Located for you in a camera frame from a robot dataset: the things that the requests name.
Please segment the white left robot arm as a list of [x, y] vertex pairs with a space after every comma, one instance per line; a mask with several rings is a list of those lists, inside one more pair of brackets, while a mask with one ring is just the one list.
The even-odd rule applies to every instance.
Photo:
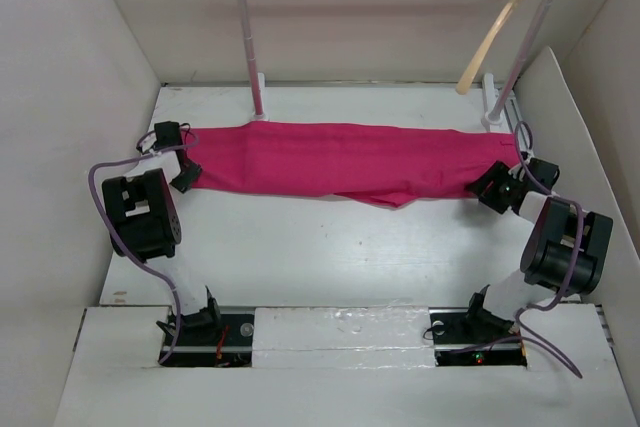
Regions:
[[197, 142], [196, 136], [187, 141], [190, 134], [187, 124], [155, 124], [137, 143], [139, 158], [92, 167], [89, 186], [115, 253], [167, 286], [174, 312], [158, 326], [170, 343], [211, 345], [224, 333], [211, 292], [206, 290], [205, 299], [199, 300], [176, 268], [150, 265], [154, 259], [173, 258], [182, 240], [172, 192], [186, 193], [202, 173], [187, 155]]

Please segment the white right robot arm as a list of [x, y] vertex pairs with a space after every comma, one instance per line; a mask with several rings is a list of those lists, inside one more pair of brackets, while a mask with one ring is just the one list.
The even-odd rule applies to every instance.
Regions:
[[589, 294], [598, 285], [613, 230], [613, 220], [580, 212], [551, 194], [560, 175], [557, 165], [530, 158], [508, 168], [495, 162], [465, 190], [502, 214], [508, 210], [533, 223], [519, 269], [498, 284], [473, 294], [459, 329], [468, 343], [507, 336], [516, 312], [558, 293]]

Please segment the pink trousers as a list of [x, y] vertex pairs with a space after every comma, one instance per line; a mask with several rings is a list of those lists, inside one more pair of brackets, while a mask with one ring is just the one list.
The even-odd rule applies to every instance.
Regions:
[[464, 198], [466, 185], [495, 162], [518, 161], [514, 138], [503, 133], [260, 121], [195, 133], [189, 157], [203, 169], [200, 189], [337, 195], [393, 208]]

